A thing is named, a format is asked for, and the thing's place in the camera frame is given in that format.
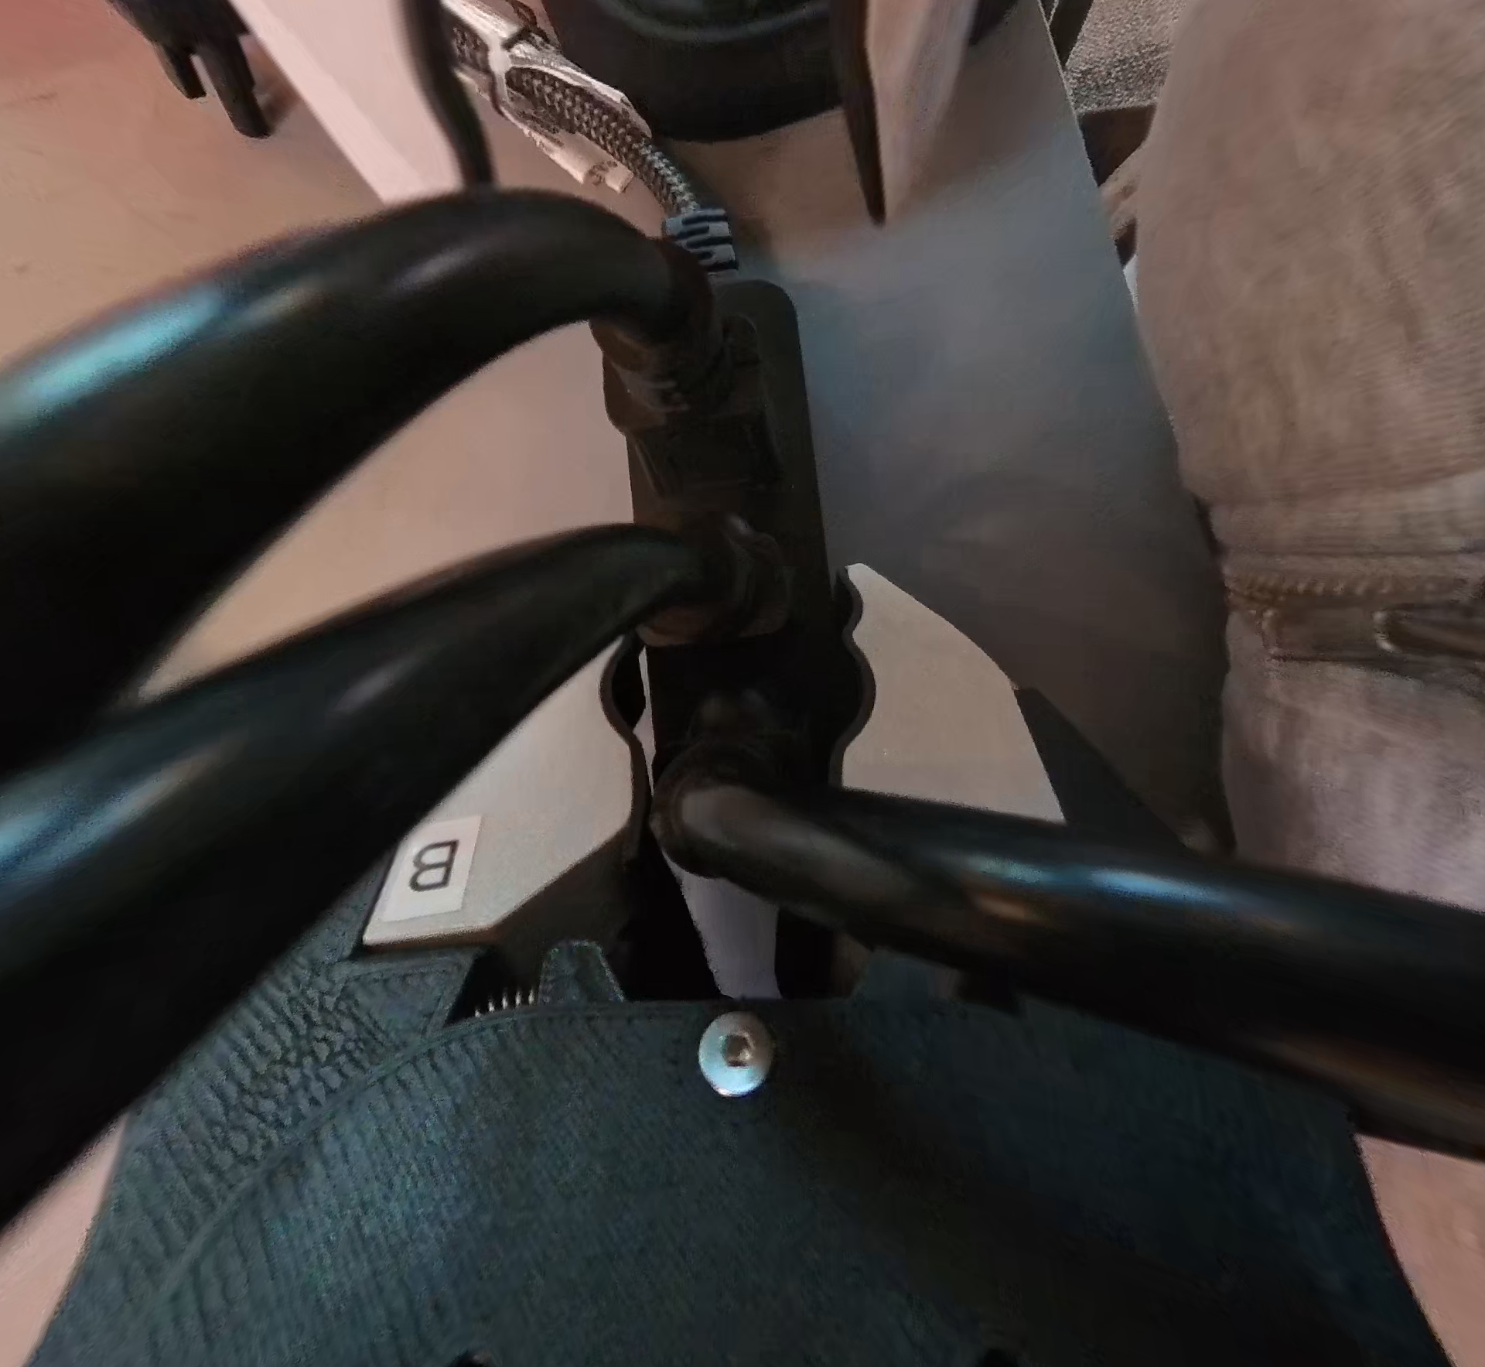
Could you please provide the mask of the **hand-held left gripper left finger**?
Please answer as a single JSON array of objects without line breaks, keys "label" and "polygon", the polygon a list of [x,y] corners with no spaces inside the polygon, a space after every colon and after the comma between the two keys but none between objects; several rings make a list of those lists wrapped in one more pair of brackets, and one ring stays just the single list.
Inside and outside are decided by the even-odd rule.
[{"label": "hand-held left gripper left finger", "polygon": [[403,836],[364,947],[529,949],[613,924],[640,795],[613,698],[627,646],[587,663]]}]

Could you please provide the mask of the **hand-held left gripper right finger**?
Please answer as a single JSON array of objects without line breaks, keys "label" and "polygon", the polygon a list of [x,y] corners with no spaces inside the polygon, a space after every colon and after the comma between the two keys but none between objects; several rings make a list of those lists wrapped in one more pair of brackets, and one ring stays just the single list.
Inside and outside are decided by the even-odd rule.
[{"label": "hand-held left gripper right finger", "polygon": [[870,565],[853,564],[839,581],[862,703],[843,732],[836,782],[1064,822],[1012,679],[993,657]]}]

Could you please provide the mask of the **black power strip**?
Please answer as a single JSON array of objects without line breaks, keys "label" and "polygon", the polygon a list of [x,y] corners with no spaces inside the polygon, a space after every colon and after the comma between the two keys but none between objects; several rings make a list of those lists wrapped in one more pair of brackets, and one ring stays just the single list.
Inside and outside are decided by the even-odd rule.
[{"label": "black power strip", "polygon": [[636,337],[592,322],[633,519],[747,565],[723,617],[675,611],[642,633],[652,778],[696,744],[732,742],[784,778],[832,782],[864,688],[826,556],[795,307],[767,280],[726,280],[713,309],[715,360],[688,408]]}]

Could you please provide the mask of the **person's zip jacket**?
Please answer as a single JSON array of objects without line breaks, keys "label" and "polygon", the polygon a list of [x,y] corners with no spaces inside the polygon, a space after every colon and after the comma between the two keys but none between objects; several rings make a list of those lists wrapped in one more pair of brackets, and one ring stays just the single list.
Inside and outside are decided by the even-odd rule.
[{"label": "person's zip jacket", "polygon": [[1483,0],[1194,0],[1136,303],[1238,855],[1481,911]]}]

